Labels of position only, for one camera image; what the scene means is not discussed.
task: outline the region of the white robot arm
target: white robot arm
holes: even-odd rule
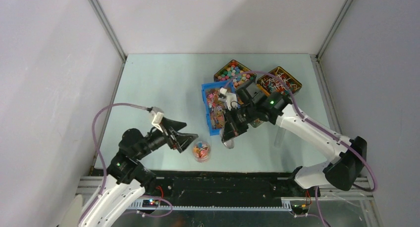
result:
[[[349,190],[363,168],[362,162],[342,143],[355,149],[366,158],[366,141],[360,137],[354,140],[338,134],[313,121],[303,111],[296,111],[287,96],[278,92],[267,97],[252,81],[242,84],[236,94],[220,90],[228,110],[224,113],[225,127],[222,142],[245,133],[248,123],[259,119],[285,128],[313,144],[327,161],[311,167],[298,167],[291,178],[303,189],[332,184],[341,190]],[[236,95],[243,104],[237,107]]]
[[[135,200],[147,190],[154,190],[155,175],[140,160],[164,144],[183,152],[196,138],[196,134],[178,131],[187,124],[163,117],[163,111],[153,107],[155,131],[143,136],[137,129],[122,135],[119,150],[106,169],[105,183],[99,186],[82,209],[79,227],[109,227]]]

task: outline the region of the white connector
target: white connector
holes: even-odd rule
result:
[[[236,98],[236,94],[228,92],[226,88],[221,88],[219,93],[225,96],[226,107],[228,110],[232,108],[238,108],[238,99]]]
[[[158,107],[152,107],[150,114],[152,115],[152,125],[156,127],[156,129],[163,132],[162,127],[160,126],[160,123],[162,122],[163,115],[164,115],[162,109]]]

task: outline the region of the light blue table surface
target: light blue table surface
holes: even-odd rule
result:
[[[187,127],[180,132],[196,133],[200,140],[211,145],[210,159],[205,163],[195,161],[191,147],[179,154],[165,145],[142,159],[145,167],[182,171],[281,172],[326,160],[312,145],[289,131],[281,147],[275,147],[278,127],[267,122],[258,128],[250,126],[247,133],[235,138],[233,149],[225,148],[219,136],[210,137],[201,85],[213,82],[213,75],[232,59],[255,71],[268,72],[277,66],[283,67],[303,85],[296,95],[299,107],[329,127],[309,55],[131,54],[125,64],[114,103],[160,107],[165,117],[187,123]],[[147,112],[131,107],[113,108],[101,144],[106,165],[118,151],[124,131],[137,128],[146,135],[151,127]],[[95,167],[102,168],[99,160]]]

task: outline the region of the white wall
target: white wall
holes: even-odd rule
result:
[[[386,227],[419,226],[420,0],[355,0],[322,58],[344,133],[367,140]]]
[[[126,53],[317,53],[345,0],[99,0]]]
[[[87,0],[0,0],[0,24],[0,226],[56,226],[121,61]]]

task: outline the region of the blue plastic bin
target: blue plastic bin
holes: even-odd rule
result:
[[[217,88],[220,89],[221,87],[224,87],[228,81],[221,81],[221,82],[212,82],[212,83],[206,83],[201,85],[201,94],[203,97],[203,103],[206,107],[206,119],[207,119],[207,126],[209,127],[210,135],[219,135],[221,129],[213,129],[211,126],[211,120],[210,120],[210,110],[209,106],[207,104],[207,97],[206,97],[206,90]],[[235,88],[233,87],[233,82],[229,84],[230,91],[232,93],[235,93]]]

